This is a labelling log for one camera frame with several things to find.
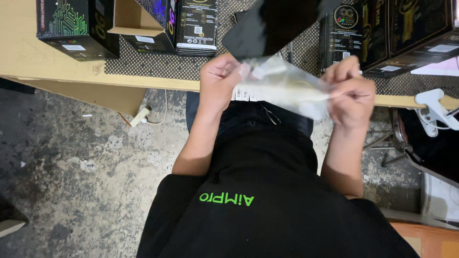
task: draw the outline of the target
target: clear plastic bag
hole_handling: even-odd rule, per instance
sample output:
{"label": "clear plastic bag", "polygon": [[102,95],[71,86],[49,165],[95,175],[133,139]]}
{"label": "clear plastic bag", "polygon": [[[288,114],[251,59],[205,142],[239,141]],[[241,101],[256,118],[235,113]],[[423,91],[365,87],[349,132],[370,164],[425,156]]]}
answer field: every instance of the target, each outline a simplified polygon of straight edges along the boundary
{"label": "clear plastic bag", "polygon": [[242,63],[237,89],[258,101],[267,101],[291,112],[321,120],[328,117],[330,86],[277,56]]}

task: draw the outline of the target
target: concrete floor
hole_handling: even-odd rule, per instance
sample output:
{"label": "concrete floor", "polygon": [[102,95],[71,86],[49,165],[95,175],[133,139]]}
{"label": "concrete floor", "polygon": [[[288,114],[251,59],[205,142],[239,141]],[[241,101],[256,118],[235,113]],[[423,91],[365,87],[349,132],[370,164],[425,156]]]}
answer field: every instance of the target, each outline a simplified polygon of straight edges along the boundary
{"label": "concrete floor", "polygon": [[[188,137],[185,96],[168,90],[165,123],[130,128],[111,110],[40,90],[0,89],[0,197],[29,219],[0,239],[1,256],[135,256],[157,186]],[[148,90],[145,104],[153,109],[150,120],[160,121],[164,90]],[[390,128],[386,108],[377,108],[372,120],[367,142]],[[321,164],[332,122],[314,126]],[[383,154],[362,155],[365,197],[418,212],[419,171],[405,160],[381,168]]]}

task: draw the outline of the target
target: black pants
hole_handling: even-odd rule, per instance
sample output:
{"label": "black pants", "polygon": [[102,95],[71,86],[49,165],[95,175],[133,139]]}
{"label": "black pants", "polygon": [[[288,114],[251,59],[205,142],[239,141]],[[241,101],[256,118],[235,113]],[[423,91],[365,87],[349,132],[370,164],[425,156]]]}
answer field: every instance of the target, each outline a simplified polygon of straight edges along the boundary
{"label": "black pants", "polygon": [[[199,93],[186,93],[186,126],[188,132],[195,120],[199,105]],[[231,101],[223,112],[217,133],[217,142],[234,135],[238,131],[246,131],[267,126],[281,126],[294,129],[311,137],[313,120],[305,118],[281,107],[265,101]]]}

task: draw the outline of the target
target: white clamp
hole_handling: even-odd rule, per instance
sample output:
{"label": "white clamp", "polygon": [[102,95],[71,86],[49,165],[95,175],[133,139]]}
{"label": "white clamp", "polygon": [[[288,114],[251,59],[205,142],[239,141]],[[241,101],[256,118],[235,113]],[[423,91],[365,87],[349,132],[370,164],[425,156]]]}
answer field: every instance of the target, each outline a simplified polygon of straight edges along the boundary
{"label": "white clamp", "polygon": [[[419,93],[414,97],[416,103],[425,104],[429,110],[427,114],[422,114],[420,109],[416,110],[416,113],[421,120],[425,132],[430,137],[436,137],[438,135],[438,129],[459,130],[459,122],[454,116],[449,115],[448,111],[438,102],[444,96],[443,90],[435,89]],[[437,121],[444,123],[448,127],[438,127]]]}

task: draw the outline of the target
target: gold dotted mat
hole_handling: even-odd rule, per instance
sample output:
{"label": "gold dotted mat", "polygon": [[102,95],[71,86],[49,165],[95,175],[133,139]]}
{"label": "gold dotted mat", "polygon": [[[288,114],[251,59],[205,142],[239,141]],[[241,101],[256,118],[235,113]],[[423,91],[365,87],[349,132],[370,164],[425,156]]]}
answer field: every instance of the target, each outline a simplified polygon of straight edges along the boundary
{"label": "gold dotted mat", "polygon": [[[218,11],[217,55],[226,53],[221,39],[234,25],[233,13],[247,10],[256,0],[220,0]],[[319,76],[319,23],[316,22],[293,40],[294,65]],[[288,60],[287,47],[280,55]],[[122,37],[120,58],[106,62],[105,73],[152,76],[171,79],[199,80],[199,69],[209,58],[141,54]],[[442,89],[446,95],[459,98],[459,77],[416,75],[406,73],[392,79],[370,78],[375,81],[377,94],[414,96],[433,89]]]}

